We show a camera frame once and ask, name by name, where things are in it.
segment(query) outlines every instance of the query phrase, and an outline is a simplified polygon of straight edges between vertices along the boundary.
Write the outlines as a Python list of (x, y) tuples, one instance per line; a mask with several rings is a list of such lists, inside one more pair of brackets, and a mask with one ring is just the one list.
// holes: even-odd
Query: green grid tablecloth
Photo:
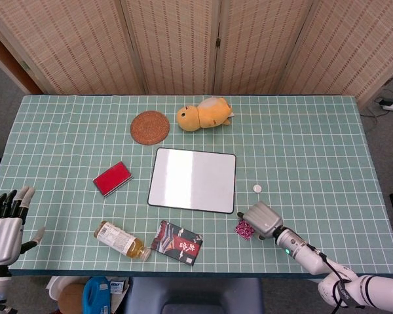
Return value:
[[(355, 99), (348, 96), (226, 97), (230, 126), (184, 133), (176, 111), (208, 96), (26, 96), (0, 166), (0, 191), (37, 189), (24, 240), (46, 226), (41, 245), (14, 269), (300, 274), (274, 241), (237, 236), (236, 211), (259, 200), (285, 225), (358, 273), (393, 273), (393, 235)], [(159, 145), (130, 136), (140, 112), (158, 110), (170, 123)], [(236, 155), (231, 215), (147, 205), (158, 147)], [(123, 161), (134, 179), (107, 198), (92, 180)], [(260, 194), (253, 192), (262, 186)], [(150, 245), (161, 220), (202, 234), (195, 265), (153, 252), (132, 260), (93, 236), (106, 219)]]

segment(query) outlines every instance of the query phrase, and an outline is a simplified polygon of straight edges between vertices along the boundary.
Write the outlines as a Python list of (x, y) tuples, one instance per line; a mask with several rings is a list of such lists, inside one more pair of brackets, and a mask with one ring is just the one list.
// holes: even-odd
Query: whiteboard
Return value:
[(236, 156), (159, 148), (149, 205), (232, 213)]

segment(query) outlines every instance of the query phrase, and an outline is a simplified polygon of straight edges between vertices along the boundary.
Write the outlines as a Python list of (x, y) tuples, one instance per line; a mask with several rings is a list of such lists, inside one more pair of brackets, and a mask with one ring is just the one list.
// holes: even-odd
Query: woven screen panel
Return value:
[(360, 105), (393, 75), (393, 0), (320, 1), (305, 27), (278, 92), (350, 94)]
[(229, 1), (215, 91), (274, 93), (310, 5), (307, 0)]
[(150, 94), (209, 94), (214, 1), (127, 0)]
[(0, 0), (0, 21), (53, 92), (143, 93), (114, 1)]

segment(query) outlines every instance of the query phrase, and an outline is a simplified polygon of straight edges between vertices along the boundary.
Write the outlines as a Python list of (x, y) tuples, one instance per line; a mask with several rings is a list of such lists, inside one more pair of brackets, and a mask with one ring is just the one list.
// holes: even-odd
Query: red eraser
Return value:
[(119, 162), (94, 179), (93, 183), (102, 195), (106, 197), (131, 179), (131, 172), (129, 172), (123, 162)]

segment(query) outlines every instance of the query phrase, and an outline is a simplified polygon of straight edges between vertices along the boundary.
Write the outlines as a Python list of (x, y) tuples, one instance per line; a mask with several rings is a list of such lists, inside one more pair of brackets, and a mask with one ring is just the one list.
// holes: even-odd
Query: yellow stuffed animal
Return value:
[(224, 124), (228, 126), (228, 117), (232, 114), (231, 106), (224, 98), (211, 97), (202, 101), (197, 107), (185, 106), (176, 114), (179, 126), (185, 131), (199, 128), (213, 128)]

